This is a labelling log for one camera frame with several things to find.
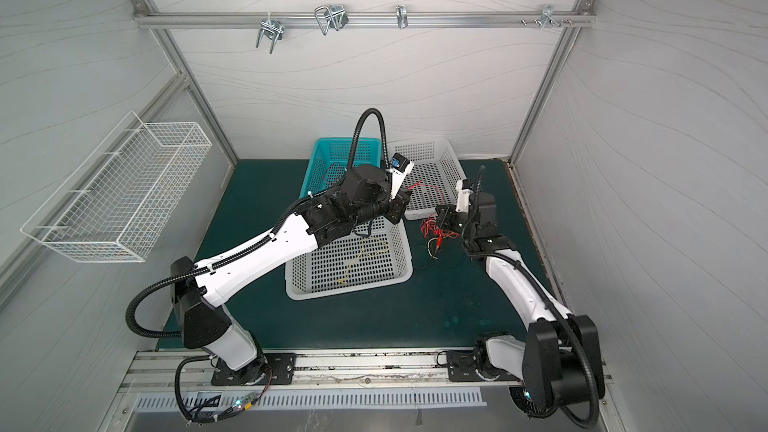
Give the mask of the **metal U-bolt clamp left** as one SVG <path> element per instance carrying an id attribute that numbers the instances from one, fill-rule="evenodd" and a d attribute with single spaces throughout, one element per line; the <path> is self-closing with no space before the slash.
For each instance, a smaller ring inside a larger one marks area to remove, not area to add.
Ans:
<path id="1" fill-rule="evenodd" d="M 282 23 L 271 16 L 268 16 L 260 23 L 255 47 L 259 48 L 262 44 L 269 45 L 269 53 L 273 54 L 276 44 L 283 39 L 284 27 Z"/>

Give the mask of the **metal bracket on rail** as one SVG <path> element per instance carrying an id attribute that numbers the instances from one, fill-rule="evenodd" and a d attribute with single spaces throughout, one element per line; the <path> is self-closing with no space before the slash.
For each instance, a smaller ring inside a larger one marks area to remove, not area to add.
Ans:
<path id="1" fill-rule="evenodd" d="M 396 22 L 400 30 L 408 27 L 408 12 L 405 5 L 399 4 L 396 6 Z"/>

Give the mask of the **horizontal aluminium rail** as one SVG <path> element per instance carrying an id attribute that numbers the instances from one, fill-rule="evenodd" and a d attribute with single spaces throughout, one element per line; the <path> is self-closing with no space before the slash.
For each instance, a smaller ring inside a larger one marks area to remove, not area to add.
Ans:
<path id="1" fill-rule="evenodd" d="M 408 12 L 411 29 L 474 29 L 474 28 L 537 28 L 523 27 L 521 19 L 532 20 L 541 10 L 534 11 L 485 11 L 485 12 Z M 348 29 L 399 29 L 396 11 L 348 12 Z M 286 30 L 315 30 L 318 24 L 312 12 L 225 12 L 225 13 L 155 13 L 136 16 L 134 21 L 141 29 L 190 30 L 190 29 L 252 29 L 268 16 L 280 21 Z M 590 27 L 597 20 L 595 14 L 555 11 L 557 18 L 568 18 L 576 28 Z"/>

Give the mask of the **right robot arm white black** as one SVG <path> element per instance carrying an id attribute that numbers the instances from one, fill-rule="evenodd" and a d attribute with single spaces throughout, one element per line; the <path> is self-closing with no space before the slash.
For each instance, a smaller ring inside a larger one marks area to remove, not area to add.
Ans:
<path id="1" fill-rule="evenodd" d="M 529 418 L 562 412 L 577 427 L 594 428 L 606 392 L 597 325 L 559 302 L 530 271 L 501 233 L 495 198 L 480 179 L 460 179 L 455 189 L 455 203 L 436 208 L 438 226 L 457 233 L 462 250 L 482 265 L 526 328 L 524 339 L 508 333 L 480 339 L 475 375 L 486 382 L 519 380 L 510 396 Z"/>

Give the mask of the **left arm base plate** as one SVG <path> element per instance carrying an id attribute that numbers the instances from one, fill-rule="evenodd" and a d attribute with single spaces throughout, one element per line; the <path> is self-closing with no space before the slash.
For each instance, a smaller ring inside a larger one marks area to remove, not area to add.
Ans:
<path id="1" fill-rule="evenodd" d="M 290 385 L 295 371 L 295 353 L 266 353 L 239 370 L 218 358 L 211 379 L 213 386 Z"/>

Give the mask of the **small white plastic basket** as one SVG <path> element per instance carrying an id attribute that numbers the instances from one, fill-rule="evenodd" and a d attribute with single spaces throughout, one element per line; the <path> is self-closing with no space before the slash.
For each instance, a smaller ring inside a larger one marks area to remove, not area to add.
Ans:
<path id="1" fill-rule="evenodd" d="M 413 193 L 405 219 L 425 219 L 438 205 L 456 203 L 456 183 L 466 174 L 445 138 L 401 140 L 389 144 L 389 151 L 410 159 L 414 168 L 405 180 Z"/>

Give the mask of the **large white plastic basket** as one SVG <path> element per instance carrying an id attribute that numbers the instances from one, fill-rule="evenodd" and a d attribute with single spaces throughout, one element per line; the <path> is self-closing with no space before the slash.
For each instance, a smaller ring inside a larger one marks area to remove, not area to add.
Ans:
<path id="1" fill-rule="evenodd" d="M 396 285 L 413 274 L 403 223 L 379 217 L 320 249 L 285 264 L 286 293 L 294 301 Z"/>

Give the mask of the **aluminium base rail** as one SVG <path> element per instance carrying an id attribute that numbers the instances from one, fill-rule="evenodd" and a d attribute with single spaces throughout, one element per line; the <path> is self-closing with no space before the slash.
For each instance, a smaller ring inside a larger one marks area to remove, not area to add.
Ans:
<path id="1" fill-rule="evenodd" d="M 373 389 L 479 386 L 521 386 L 519 382 L 448 381 L 447 370 L 435 365 L 435 356 L 444 350 L 470 350 L 470 347 L 358 348 L 358 349 L 269 349 L 267 353 L 295 353 L 295 371 L 289 389 Z M 121 381 L 120 393 L 171 392 L 179 363 L 201 356 L 201 351 L 161 349 L 138 352 Z"/>

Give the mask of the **teal plastic basket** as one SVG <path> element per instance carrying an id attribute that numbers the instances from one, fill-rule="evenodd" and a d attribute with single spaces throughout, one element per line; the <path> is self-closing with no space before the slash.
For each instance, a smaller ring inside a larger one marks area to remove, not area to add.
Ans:
<path id="1" fill-rule="evenodd" d="M 351 137 L 321 138 L 315 143 L 305 172 L 299 197 L 315 194 L 334 185 L 347 170 L 352 144 Z M 376 138 L 360 138 L 355 152 L 354 166 L 378 166 L 382 158 L 382 143 Z"/>

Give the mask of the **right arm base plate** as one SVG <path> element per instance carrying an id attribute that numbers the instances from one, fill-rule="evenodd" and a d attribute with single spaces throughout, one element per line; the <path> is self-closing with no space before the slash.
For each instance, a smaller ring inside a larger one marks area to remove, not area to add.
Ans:
<path id="1" fill-rule="evenodd" d="M 439 351 L 435 365 L 447 370 L 448 381 L 452 383 L 520 381 L 507 371 L 493 367 L 485 353 L 475 349 Z"/>

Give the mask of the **metal U-bolt clamp middle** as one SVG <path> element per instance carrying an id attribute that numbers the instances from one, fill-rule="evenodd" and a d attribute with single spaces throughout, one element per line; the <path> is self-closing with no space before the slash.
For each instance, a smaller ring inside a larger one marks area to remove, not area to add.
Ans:
<path id="1" fill-rule="evenodd" d="M 323 36 L 330 30 L 342 30 L 349 22 L 346 8 L 341 4 L 321 5 L 314 10 L 313 16 Z"/>

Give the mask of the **metal u-bolt clamp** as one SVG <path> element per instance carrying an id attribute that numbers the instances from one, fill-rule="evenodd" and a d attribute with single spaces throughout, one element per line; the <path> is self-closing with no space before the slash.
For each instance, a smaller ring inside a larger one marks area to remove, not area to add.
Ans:
<path id="1" fill-rule="evenodd" d="M 330 30 L 342 30 L 349 22 L 346 8 L 341 4 L 321 5 L 314 10 L 313 16 L 323 36 Z"/>
<path id="2" fill-rule="evenodd" d="M 283 39 L 284 27 L 282 23 L 271 16 L 268 16 L 260 23 L 255 47 L 259 48 L 262 44 L 269 45 L 269 53 L 273 54 L 276 44 Z"/>

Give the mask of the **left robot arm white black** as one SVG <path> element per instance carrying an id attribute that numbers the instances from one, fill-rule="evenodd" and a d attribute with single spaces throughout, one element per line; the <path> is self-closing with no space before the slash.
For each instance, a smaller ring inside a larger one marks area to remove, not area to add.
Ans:
<path id="1" fill-rule="evenodd" d="M 412 195 L 405 187 L 412 162 L 399 153 L 386 154 L 379 165 L 354 163 L 363 126 L 373 117 L 384 134 L 383 114 L 376 108 L 359 117 L 347 156 L 346 170 L 330 187 L 293 202 L 275 225 L 217 256 L 198 262 L 176 260 L 169 277 L 140 291 L 125 312 L 127 327 L 146 338 L 170 338 L 172 332 L 139 324 L 136 312 L 151 294 L 172 290 L 180 327 L 177 337 L 188 349 L 201 349 L 234 373 L 262 366 L 266 359 L 253 335 L 229 313 L 226 304 L 241 289 L 286 262 L 352 234 L 359 226 L 385 218 L 393 225 L 404 217 Z"/>

